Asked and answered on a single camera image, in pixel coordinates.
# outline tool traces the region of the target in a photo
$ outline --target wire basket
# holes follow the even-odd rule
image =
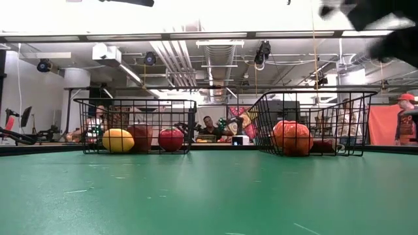
[[[271,91],[248,110],[259,150],[275,155],[362,156],[375,91]],[[300,101],[312,101],[304,104]]]
[[[84,153],[190,151],[197,111],[195,101],[103,98],[74,101],[80,104]]]

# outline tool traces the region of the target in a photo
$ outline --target red apple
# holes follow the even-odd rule
[[[167,152],[178,151],[183,145],[184,135],[177,128],[163,129],[158,136],[158,144]]]

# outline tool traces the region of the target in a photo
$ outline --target white wall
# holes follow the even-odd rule
[[[54,110],[56,123],[61,121],[61,105],[63,102],[64,78],[54,73],[41,73],[36,66],[20,60],[20,87],[22,90],[22,112],[28,106],[32,106],[32,114],[35,114],[35,127],[37,131],[44,131],[53,124]],[[6,122],[6,108],[19,112],[18,89],[18,54],[7,52],[3,95],[1,101],[0,125],[4,127]],[[30,117],[25,133],[31,133],[33,119]],[[14,123],[13,131],[18,132],[18,122]]]

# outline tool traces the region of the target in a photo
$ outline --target green table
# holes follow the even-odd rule
[[[0,157],[0,234],[418,234],[418,157]]]

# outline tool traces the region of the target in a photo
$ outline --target security camera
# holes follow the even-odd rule
[[[50,72],[53,65],[49,59],[40,59],[40,62],[37,66],[39,72]]]

